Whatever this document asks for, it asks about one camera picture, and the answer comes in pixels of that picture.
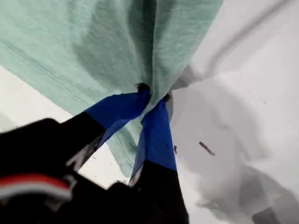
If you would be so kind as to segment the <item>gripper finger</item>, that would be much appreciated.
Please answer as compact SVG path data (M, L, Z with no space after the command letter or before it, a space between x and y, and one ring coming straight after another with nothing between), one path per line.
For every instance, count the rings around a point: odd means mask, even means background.
M150 100L150 87L137 84L133 93L114 94L61 124L67 139L66 166L79 170L109 138L141 115Z
M179 184L166 95L142 119L130 185L137 192L143 224L187 224Z

